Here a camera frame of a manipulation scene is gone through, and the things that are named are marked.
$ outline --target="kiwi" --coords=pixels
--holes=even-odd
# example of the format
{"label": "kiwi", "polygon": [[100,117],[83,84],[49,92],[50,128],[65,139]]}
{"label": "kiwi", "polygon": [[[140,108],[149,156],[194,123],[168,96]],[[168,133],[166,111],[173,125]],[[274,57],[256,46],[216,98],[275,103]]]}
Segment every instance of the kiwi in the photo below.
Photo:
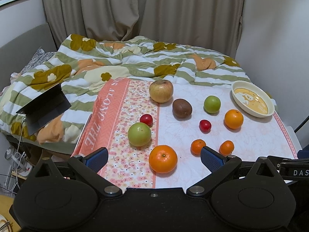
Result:
{"label": "kiwi", "polygon": [[176,99],[173,102],[173,114],[178,118],[186,118],[192,113],[192,106],[185,99]]}

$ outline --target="small orange fruit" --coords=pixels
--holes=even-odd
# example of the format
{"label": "small orange fruit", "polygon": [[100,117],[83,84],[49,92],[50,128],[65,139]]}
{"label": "small orange fruit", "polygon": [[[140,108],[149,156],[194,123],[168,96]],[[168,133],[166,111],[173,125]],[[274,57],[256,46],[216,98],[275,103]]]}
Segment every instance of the small orange fruit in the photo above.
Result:
{"label": "small orange fruit", "polygon": [[230,140],[224,141],[219,148],[220,154],[228,156],[234,151],[234,143]]}
{"label": "small orange fruit", "polygon": [[168,145],[156,146],[149,154],[149,166],[157,173],[169,173],[177,162],[176,152]]}
{"label": "small orange fruit", "polygon": [[244,116],[238,110],[232,109],[226,112],[224,123],[231,129],[238,129],[244,122]]}
{"label": "small orange fruit", "polygon": [[195,155],[200,155],[200,151],[206,146],[206,142],[202,139],[196,139],[191,144],[191,152]]}

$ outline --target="plate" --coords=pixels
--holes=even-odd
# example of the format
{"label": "plate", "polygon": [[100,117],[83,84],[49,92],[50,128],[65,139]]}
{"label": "plate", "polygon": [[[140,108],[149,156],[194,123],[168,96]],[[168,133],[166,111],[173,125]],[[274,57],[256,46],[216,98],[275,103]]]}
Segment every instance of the plate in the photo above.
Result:
{"label": "plate", "polygon": [[275,112],[270,97],[256,85],[246,81],[235,81],[231,88],[237,105],[250,115],[265,118]]}
{"label": "plate", "polygon": [[[7,219],[3,215],[0,215],[0,228],[7,222]],[[12,232],[11,224],[8,224],[1,232]]]}

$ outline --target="bowl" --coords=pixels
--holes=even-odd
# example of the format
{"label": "bowl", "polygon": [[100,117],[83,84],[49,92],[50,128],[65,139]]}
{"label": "bowl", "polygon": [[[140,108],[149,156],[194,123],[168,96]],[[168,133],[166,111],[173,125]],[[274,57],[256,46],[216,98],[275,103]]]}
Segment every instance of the bowl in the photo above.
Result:
{"label": "bowl", "polygon": [[265,118],[275,112],[270,97],[256,85],[246,81],[235,81],[231,87],[237,105],[250,115]]}

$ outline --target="headboard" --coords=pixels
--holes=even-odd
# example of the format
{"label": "headboard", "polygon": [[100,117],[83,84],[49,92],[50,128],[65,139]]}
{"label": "headboard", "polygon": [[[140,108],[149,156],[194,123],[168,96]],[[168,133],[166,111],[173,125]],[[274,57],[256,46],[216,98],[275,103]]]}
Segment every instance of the headboard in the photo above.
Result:
{"label": "headboard", "polygon": [[10,75],[20,72],[36,50],[57,51],[48,23],[41,24],[0,47],[0,91],[10,85]]}

